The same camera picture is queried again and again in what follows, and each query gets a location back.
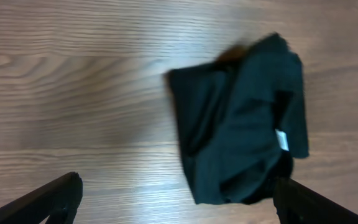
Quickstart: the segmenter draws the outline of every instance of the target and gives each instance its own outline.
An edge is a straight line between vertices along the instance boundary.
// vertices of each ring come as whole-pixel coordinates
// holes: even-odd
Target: dark green cloth
[[[308,156],[302,64],[273,34],[239,61],[173,70],[183,170],[196,203],[254,203]],[[287,134],[289,152],[275,130]]]

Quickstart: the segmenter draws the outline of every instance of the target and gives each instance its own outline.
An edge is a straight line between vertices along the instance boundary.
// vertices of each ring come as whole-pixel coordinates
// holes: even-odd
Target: wood grain
[[[279,32],[305,66],[293,178],[358,213],[358,1],[0,0],[0,206],[77,171],[76,223],[278,223],[194,205],[163,74]]]

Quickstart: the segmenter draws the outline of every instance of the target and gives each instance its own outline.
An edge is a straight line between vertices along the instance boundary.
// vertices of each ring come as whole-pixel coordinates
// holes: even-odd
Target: clothing tag
[[[280,147],[283,150],[289,151],[288,142],[287,142],[287,134],[285,134],[285,132],[283,132],[283,131],[279,131],[276,129],[276,135],[277,135],[277,139],[278,139],[278,143],[280,144]]]

